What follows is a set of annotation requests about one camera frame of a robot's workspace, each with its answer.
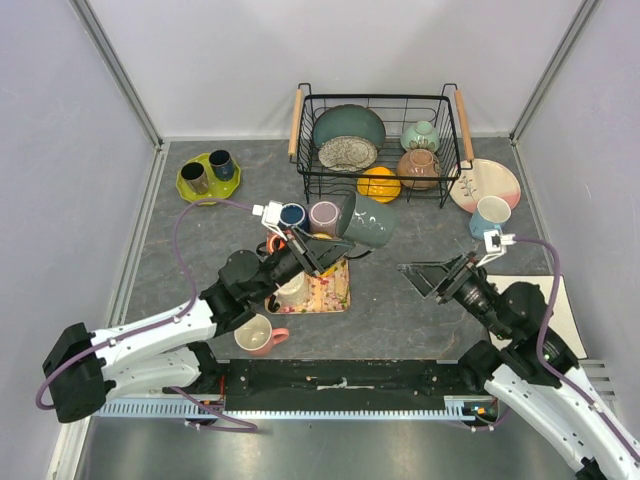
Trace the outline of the orange mug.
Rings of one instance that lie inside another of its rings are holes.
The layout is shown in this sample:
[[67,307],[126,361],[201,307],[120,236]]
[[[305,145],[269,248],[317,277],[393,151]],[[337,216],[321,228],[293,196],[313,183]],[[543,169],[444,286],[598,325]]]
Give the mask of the orange mug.
[[259,256],[267,256],[283,249],[285,246],[286,241],[282,237],[270,232],[267,234],[266,240],[256,247],[256,253]]

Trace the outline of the purple mug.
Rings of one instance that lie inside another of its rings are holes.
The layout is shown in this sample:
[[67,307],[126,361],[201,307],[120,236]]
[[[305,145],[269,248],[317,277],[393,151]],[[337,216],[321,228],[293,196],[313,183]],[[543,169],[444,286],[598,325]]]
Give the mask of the purple mug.
[[340,207],[331,201],[316,202],[309,211],[311,232],[334,236],[340,212]]

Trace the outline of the speckled beige plate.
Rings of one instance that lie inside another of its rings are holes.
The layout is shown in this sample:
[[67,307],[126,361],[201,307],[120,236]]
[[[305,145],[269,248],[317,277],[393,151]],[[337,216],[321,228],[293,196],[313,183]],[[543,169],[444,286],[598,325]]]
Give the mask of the speckled beige plate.
[[327,141],[319,150],[320,163],[330,170],[355,172],[372,165],[378,149],[369,140],[356,136],[339,136]]

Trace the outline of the brown tumbler cup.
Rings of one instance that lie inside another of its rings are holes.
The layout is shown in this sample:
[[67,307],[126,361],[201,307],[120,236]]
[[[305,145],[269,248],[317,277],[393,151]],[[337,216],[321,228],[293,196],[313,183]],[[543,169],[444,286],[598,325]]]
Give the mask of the brown tumbler cup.
[[209,184],[204,166],[199,162],[185,164],[180,170],[180,178],[198,195],[208,192]]

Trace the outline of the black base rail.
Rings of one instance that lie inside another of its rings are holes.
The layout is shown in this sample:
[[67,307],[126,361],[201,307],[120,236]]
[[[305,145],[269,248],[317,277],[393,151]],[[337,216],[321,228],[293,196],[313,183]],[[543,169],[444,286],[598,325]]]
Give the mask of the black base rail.
[[387,407],[394,400],[419,406],[425,397],[490,396],[458,363],[435,360],[220,360],[184,391],[269,408]]

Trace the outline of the dark blue mug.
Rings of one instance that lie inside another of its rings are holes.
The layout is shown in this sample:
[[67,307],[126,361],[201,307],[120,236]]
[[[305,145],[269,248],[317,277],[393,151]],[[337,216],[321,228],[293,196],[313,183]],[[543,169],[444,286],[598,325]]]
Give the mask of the dark blue mug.
[[294,202],[284,204],[280,213],[279,226],[281,228],[298,228],[309,233],[310,221],[306,208]]

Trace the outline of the pink floral plate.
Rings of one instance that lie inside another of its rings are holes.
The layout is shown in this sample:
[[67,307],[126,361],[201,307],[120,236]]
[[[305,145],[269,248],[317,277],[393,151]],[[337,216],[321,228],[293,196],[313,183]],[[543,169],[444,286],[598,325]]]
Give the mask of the pink floral plate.
[[472,162],[460,162],[460,176],[450,191],[453,202],[462,210],[473,214],[478,202],[487,196],[495,196],[507,202],[513,210],[521,199],[521,186],[504,165],[488,159],[477,158]]

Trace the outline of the mint green bowl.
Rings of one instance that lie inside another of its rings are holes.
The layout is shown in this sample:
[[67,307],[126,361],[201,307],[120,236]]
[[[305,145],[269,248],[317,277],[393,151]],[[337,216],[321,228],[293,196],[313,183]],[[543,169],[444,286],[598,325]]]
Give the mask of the mint green bowl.
[[440,136],[430,122],[421,120],[404,129],[400,143],[405,151],[425,149],[435,153],[440,148]]

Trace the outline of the yellow bowl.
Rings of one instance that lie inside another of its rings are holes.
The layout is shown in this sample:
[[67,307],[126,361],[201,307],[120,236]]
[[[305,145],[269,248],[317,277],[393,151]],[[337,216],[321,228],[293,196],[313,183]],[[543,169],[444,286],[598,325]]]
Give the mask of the yellow bowl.
[[364,172],[364,176],[357,180],[356,189],[360,195],[379,203],[389,203],[400,195],[402,184],[390,169],[377,166]]

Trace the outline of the dark blue tumbler cup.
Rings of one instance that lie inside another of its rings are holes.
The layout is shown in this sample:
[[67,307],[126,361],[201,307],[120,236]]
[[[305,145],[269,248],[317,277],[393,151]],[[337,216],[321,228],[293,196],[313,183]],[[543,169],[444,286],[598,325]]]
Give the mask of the dark blue tumbler cup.
[[227,150],[215,150],[209,155],[209,165],[214,176],[222,182],[231,181],[235,175],[235,163]]

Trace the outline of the dark green mug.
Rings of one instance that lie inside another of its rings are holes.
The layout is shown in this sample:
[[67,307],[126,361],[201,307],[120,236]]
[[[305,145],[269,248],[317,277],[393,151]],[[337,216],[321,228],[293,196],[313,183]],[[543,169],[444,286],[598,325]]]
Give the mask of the dark green mug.
[[398,224],[397,213],[387,204],[357,192],[349,193],[340,207],[335,236],[368,248],[364,253],[344,255],[346,259],[359,259],[371,251],[384,247],[391,240]]

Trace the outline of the brown pink bowl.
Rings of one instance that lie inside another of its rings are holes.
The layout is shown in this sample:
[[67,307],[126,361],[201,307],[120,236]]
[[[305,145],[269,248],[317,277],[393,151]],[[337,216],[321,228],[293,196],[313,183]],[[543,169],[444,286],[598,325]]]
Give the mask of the brown pink bowl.
[[399,160],[396,175],[401,184],[415,190],[434,188],[440,176],[439,160],[434,153],[426,149],[407,151]]

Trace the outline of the white square board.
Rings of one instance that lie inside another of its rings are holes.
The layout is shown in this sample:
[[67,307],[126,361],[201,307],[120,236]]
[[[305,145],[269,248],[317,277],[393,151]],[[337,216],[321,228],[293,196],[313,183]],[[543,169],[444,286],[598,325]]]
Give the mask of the white square board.
[[[543,293],[545,302],[549,300],[553,284],[552,275],[489,275],[488,280],[495,284],[500,293],[516,282],[527,282],[537,285]],[[569,297],[566,292],[564,278],[560,279],[559,290],[549,326],[565,341],[580,361],[588,358],[576,326]]]

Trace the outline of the green scalloped plate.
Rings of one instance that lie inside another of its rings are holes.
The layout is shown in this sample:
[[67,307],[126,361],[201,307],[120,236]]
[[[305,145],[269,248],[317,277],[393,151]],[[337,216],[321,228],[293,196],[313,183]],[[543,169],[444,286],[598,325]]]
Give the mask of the green scalloped plate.
[[180,170],[176,175],[176,188],[179,192],[180,197],[189,202],[193,203],[199,200],[206,200],[207,204],[215,204],[216,199],[228,199],[235,190],[240,186],[241,183],[241,168],[238,166],[235,159],[232,157],[235,163],[235,175],[231,181],[222,182],[219,181],[213,174],[213,171],[209,165],[209,155],[210,153],[202,153],[190,160],[188,160],[185,164],[190,162],[199,162],[201,163],[207,174],[209,189],[208,192],[204,195],[195,194],[190,187],[180,178]]

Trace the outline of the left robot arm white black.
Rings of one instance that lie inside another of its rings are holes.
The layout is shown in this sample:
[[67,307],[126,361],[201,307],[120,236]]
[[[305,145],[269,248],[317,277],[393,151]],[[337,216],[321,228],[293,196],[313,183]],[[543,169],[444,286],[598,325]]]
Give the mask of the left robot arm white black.
[[321,239],[297,228],[282,239],[283,247],[271,254],[232,253],[210,287],[192,291],[188,301],[165,312],[120,327],[65,328],[43,362],[37,407],[72,423],[139,389],[154,374],[161,388],[211,392],[220,371],[207,340],[237,330],[254,317],[257,304],[295,276],[326,272],[361,242],[347,233]]

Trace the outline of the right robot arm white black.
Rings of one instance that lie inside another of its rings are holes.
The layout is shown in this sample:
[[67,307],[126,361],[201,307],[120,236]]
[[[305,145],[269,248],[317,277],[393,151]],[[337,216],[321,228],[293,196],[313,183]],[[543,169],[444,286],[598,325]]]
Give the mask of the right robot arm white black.
[[457,302],[490,333],[458,361],[467,392],[485,391],[543,436],[579,479],[636,479],[639,442],[612,414],[576,354],[549,326],[552,299],[515,282],[499,291],[475,253],[398,267],[423,296]]

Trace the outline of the light blue mug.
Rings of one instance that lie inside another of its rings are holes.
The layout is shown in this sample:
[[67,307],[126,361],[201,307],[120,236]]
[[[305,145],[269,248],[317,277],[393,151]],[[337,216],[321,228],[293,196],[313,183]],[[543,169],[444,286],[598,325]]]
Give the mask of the light blue mug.
[[511,208],[502,198],[485,196],[476,205],[469,222],[469,230],[474,239],[482,240],[484,232],[501,230],[511,217]]

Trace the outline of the pink mug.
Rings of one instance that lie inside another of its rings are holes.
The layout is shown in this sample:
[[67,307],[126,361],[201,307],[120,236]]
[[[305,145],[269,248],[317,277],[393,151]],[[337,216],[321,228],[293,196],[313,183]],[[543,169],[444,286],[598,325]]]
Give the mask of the pink mug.
[[246,353],[265,356],[274,346],[286,341],[289,335],[287,328],[274,328],[267,317],[256,314],[234,331],[234,340]]

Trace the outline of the floral placemat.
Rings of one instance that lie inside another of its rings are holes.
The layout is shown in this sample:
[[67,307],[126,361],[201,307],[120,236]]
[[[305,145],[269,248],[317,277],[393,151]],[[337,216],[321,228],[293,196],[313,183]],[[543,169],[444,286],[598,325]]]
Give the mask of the floral placemat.
[[307,275],[309,292],[306,300],[296,307],[288,307],[271,314],[321,314],[346,311],[351,304],[349,263],[341,260],[328,273],[320,276]]

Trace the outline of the teal plate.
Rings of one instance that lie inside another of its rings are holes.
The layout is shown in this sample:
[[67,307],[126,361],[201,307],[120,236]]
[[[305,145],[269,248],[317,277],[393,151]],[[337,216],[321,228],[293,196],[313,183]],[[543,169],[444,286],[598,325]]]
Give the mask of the teal plate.
[[381,149],[386,140],[386,129],[381,118],[373,110],[360,105],[345,104],[332,107],[321,114],[312,131],[317,149],[339,136],[364,138],[377,149]]

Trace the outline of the beige mug dark handle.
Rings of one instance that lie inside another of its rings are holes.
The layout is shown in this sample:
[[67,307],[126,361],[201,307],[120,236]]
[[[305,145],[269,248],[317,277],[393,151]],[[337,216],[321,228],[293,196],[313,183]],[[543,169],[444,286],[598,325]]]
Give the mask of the beige mug dark handle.
[[308,280],[304,272],[296,275],[292,280],[282,285],[267,303],[267,310],[276,313],[288,307],[302,304],[308,295]]

